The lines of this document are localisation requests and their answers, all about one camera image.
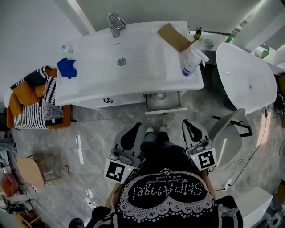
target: cabinet handle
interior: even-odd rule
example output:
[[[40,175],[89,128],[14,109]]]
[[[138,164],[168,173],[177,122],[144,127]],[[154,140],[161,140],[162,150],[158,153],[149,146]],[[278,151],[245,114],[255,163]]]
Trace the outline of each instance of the cabinet handle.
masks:
[[[107,98],[107,99],[104,98],[103,101],[105,103],[113,103],[113,100],[110,100],[110,98]]]

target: white shoe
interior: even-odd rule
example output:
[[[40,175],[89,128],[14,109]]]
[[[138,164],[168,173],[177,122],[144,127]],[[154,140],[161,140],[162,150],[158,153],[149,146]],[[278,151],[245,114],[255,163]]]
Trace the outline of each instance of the white shoe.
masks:
[[[146,131],[146,134],[147,134],[147,133],[149,133],[149,132],[154,133],[154,132],[155,132],[154,128],[153,128],[153,127],[151,127],[151,126],[150,126],[150,127],[148,127],[148,128],[147,128],[147,131]]]
[[[165,133],[167,133],[168,131],[167,131],[167,127],[166,126],[161,126],[160,128],[159,128],[159,132],[165,132]]]

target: open drawer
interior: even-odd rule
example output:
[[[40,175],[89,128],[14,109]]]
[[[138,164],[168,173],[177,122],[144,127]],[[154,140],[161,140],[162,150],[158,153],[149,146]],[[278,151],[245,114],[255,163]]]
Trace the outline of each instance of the open drawer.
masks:
[[[164,114],[171,112],[186,111],[187,108],[182,106],[181,93],[176,92],[162,92],[146,94],[147,112],[146,115]]]

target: spray bottle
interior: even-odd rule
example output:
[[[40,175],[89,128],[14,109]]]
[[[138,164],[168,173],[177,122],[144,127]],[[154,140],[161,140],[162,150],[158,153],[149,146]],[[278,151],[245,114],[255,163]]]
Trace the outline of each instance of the spray bottle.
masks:
[[[203,66],[205,66],[205,62],[208,62],[209,58],[199,49],[191,48],[188,54],[187,62],[185,63],[182,70],[182,74],[186,77],[189,77],[201,61]]]

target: white cabinet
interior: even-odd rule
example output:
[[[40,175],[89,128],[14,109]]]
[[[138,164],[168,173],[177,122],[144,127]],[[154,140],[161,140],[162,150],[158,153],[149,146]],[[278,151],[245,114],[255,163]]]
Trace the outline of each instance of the white cabinet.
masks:
[[[115,97],[90,99],[73,103],[73,105],[82,106],[91,109],[104,108],[116,105],[126,105],[145,102],[143,94],[126,94]]]

